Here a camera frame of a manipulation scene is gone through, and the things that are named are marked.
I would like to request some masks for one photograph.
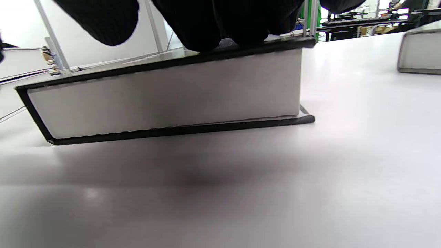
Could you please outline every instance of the finger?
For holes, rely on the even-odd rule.
[[[303,0],[266,0],[266,17],[271,34],[281,35],[294,30]]]
[[[216,48],[221,32],[209,0],[153,0],[182,44],[193,51],[206,52]]]
[[[255,45],[268,37],[263,0],[214,0],[227,34],[239,45]]]
[[[137,0],[55,0],[86,32],[99,42],[124,43],[138,23]]]

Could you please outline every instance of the white tabletop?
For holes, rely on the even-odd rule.
[[[1,247],[440,247],[441,77],[398,74],[400,37],[305,52],[315,124],[53,147],[1,123]]]

